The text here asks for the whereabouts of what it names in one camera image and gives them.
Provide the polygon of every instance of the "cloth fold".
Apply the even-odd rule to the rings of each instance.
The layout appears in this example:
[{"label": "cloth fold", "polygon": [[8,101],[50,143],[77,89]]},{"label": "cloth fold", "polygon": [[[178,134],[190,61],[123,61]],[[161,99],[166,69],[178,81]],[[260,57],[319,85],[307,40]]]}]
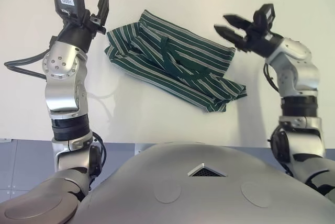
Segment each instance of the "cloth fold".
[{"label": "cloth fold", "polygon": [[224,78],[235,48],[227,48],[145,10],[137,23],[107,33],[105,53],[123,71],[201,109],[226,111],[247,95]]}]

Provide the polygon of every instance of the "black joint segment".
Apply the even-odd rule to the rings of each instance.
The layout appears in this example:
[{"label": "black joint segment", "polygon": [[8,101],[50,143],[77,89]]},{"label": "black joint segment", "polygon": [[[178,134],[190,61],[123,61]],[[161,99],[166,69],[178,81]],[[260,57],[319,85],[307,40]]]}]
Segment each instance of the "black joint segment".
[{"label": "black joint segment", "polygon": [[88,53],[92,39],[92,32],[87,27],[83,26],[69,28],[62,34],[58,41],[71,44],[85,53]]},{"label": "black joint segment", "polygon": [[76,118],[52,119],[51,123],[54,139],[57,141],[77,139],[90,132],[87,114]]},{"label": "black joint segment", "polygon": [[299,154],[293,154],[293,158],[295,161],[304,162],[311,158],[322,158],[322,157],[316,154],[299,153]]},{"label": "black joint segment", "polygon": [[285,131],[277,132],[270,140],[271,151],[280,163],[289,163],[289,145]]},{"label": "black joint segment", "polygon": [[314,96],[284,97],[283,116],[317,117],[318,101]]}]

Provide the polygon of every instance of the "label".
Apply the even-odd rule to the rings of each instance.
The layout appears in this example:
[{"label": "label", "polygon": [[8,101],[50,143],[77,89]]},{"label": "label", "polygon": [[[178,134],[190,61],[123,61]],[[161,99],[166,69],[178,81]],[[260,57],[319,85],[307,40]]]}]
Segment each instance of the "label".
[{"label": "label", "polygon": [[74,1],[73,0],[61,0],[61,3],[74,6]]}]

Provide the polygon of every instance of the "black cable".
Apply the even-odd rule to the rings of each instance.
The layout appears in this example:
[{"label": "black cable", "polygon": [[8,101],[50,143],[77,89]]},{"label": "black cable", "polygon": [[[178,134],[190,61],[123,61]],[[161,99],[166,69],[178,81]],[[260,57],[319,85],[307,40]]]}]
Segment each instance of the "black cable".
[{"label": "black cable", "polygon": [[35,71],[29,71],[29,70],[26,70],[26,69],[22,69],[22,68],[18,68],[18,66],[23,66],[23,65],[27,65],[27,64],[31,64],[31,63],[35,63],[41,59],[44,58],[44,56],[50,51],[50,48],[51,46],[53,45],[53,42],[57,41],[65,31],[67,31],[69,28],[70,28],[71,24],[66,24],[63,29],[59,32],[56,40],[53,40],[51,39],[51,42],[50,42],[50,45],[49,45],[49,49],[34,56],[34,57],[31,57],[31,58],[25,58],[25,59],[19,59],[19,60],[14,60],[14,61],[9,61],[9,62],[6,62],[4,63],[5,66],[11,70],[11,71],[15,71],[15,72],[18,72],[18,73],[21,73],[21,74],[25,74],[25,75],[29,75],[29,76],[34,76],[34,77],[38,77],[40,79],[44,79],[44,80],[47,80],[47,77],[42,74],[42,73],[38,73],[38,72],[35,72]]},{"label": "black cable", "polygon": [[9,62],[6,62],[4,64],[11,71],[15,71],[15,72],[25,74],[25,75],[29,75],[29,76],[39,77],[40,79],[46,80],[47,77],[44,74],[41,74],[41,73],[38,73],[38,72],[35,72],[35,71],[29,71],[29,70],[26,70],[26,69],[18,68],[17,66],[22,66],[22,65],[35,63],[35,62],[43,59],[44,55],[47,54],[48,52],[49,52],[49,49],[40,53],[40,54],[38,54],[38,55],[36,55],[36,56],[34,56],[34,57],[15,60],[15,61],[9,61]]},{"label": "black cable", "polygon": [[273,77],[270,76],[269,65],[267,63],[264,64],[263,74],[264,74],[267,82],[271,85],[271,87],[274,88],[277,92],[279,92],[278,87],[273,83]]},{"label": "black cable", "polygon": [[103,142],[103,139],[98,134],[96,134],[95,132],[93,132],[93,137],[95,138],[95,141],[98,141],[101,145],[102,150],[101,150],[100,154],[101,154],[101,156],[102,156],[102,154],[104,155],[101,166],[104,167],[105,162],[106,162],[106,158],[107,158],[107,151],[106,151],[105,144]]}]

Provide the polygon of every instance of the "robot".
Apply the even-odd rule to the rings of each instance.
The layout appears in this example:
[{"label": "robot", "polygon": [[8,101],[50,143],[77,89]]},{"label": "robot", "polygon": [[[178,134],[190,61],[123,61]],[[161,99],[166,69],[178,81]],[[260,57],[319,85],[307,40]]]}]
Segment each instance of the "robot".
[{"label": "robot", "polygon": [[[106,149],[89,127],[85,64],[92,39],[106,32],[108,0],[99,0],[97,15],[85,9],[84,0],[54,1],[64,27],[50,48],[5,65],[47,81],[56,172],[30,192],[1,203],[0,223],[335,222],[335,162],[324,158],[318,69],[307,47],[270,31],[272,4],[257,10],[253,22],[224,15],[245,30],[245,37],[225,26],[215,29],[237,49],[265,59],[264,75],[282,98],[282,115],[269,142],[286,174],[230,148],[165,143],[134,156],[90,192]],[[38,60],[44,75],[18,67]]]}]

